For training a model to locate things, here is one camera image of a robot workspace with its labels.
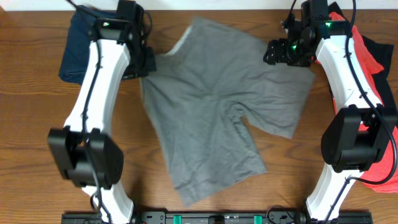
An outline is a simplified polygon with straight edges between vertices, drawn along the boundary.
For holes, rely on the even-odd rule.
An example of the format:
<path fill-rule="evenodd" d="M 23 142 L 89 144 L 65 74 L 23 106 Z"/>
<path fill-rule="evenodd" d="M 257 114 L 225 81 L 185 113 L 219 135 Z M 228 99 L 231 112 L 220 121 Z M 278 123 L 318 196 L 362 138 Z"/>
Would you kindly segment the grey khaki shorts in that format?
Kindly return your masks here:
<path fill-rule="evenodd" d="M 183 204 L 267 172 L 248 125 L 291 138 L 314 74 L 263 61 L 267 45 L 197 17 L 141 79 L 144 108 Z"/>

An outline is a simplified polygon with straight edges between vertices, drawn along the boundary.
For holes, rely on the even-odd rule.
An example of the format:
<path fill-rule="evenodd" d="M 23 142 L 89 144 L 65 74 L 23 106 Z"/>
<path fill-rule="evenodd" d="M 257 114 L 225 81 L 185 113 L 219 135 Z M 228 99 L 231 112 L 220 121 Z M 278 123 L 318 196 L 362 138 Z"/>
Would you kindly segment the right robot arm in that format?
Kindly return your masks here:
<path fill-rule="evenodd" d="M 271 223 L 371 223 L 368 212 L 340 212 L 355 182 L 380 162 L 393 136 L 397 111 L 382 104 L 369 85 L 354 49 L 353 21 L 333 20 L 324 0 L 307 0 L 301 18 L 289 14 L 282 26 L 287 38 L 272 40 L 263 60 L 274 65 L 323 67 L 336 115 L 323 133 L 325 165 L 304 209 L 293 215 L 267 213 Z"/>

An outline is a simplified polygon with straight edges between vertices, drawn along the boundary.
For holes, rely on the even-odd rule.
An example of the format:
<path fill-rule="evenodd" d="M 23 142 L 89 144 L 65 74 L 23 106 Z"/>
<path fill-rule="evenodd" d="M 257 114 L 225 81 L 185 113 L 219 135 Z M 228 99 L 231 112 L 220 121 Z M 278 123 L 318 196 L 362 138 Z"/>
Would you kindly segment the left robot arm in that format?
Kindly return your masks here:
<path fill-rule="evenodd" d="M 114 18 L 89 26 L 90 57 L 76 103 L 63 128 L 47 142 L 61 176 L 89 195 L 92 212 L 65 213 L 62 223 L 139 223 L 121 183 L 124 156 L 111 138 L 111 120 L 121 81 L 156 70 L 146 40 L 149 14 L 135 1 L 119 1 Z"/>

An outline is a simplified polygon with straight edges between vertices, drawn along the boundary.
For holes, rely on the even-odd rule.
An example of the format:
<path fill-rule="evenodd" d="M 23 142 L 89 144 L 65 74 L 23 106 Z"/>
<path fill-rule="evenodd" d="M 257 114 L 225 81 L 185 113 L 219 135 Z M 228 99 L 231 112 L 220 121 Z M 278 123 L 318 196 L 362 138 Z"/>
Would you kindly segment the folded navy blue shorts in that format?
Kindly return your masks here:
<path fill-rule="evenodd" d="M 81 85 L 83 83 L 90 58 L 91 39 L 89 31 L 97 17 L 114 19 L 115 12 L 90 9 L 80 6 L 75 11 L 68 29 L 67 42 L 59 70 L 61 80 Z"/>

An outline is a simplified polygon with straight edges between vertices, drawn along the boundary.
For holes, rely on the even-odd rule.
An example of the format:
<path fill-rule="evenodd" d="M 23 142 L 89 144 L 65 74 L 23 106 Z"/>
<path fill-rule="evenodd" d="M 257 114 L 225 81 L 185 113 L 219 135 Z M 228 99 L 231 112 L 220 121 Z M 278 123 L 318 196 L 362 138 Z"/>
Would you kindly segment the black garment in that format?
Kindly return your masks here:
<path fill-rule="evenodd" d="M 353 26 L 352 33 L 354 49 L 369 86 L 384 106 L 397 109 L 392 90 L 387 81 L 394 46 L 379 44 L 361 35 L 356 26 Z"/>

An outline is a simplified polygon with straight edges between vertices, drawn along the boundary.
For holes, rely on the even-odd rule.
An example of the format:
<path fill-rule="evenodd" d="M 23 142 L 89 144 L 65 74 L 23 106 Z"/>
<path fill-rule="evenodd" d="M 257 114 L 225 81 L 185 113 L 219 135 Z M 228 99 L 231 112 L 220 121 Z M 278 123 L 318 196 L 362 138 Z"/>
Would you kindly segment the red soccer t-shirt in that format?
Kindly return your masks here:
<path fill-rule="evenodd" d="M 326 72 L 336 113 L 322 136 L 325 166 L 317 189 L 335 190 L 350 179 L 377 192 L 396 192 L 396 113 L 369 86 L 353 37 L 322 39 L 316 57 Z"/>

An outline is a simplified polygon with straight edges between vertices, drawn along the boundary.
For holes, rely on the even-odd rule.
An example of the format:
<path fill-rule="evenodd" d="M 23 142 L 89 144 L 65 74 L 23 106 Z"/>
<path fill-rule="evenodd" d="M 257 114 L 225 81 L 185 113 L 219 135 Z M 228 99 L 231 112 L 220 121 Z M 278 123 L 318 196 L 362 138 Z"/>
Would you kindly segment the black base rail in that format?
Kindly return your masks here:
<path fill-rule="evenodd" d="M 322 223 L 322 221 L 309 220 L 304 214 L 296 215 L 294 212 L 288 215 L 283 211 L 271 211 L 268 213 L 165 213 L 145 212 L 136 215 L 130 223 L 138 224 L 294 224 L 294 223 Z M 62 224 L 89 224 L 106 223 L 95 214 L 63 214 Z M 372 224 L 373 218 L 368 212 L 340 213 L 338 218 L 327 223 L 337 224 Z"/>

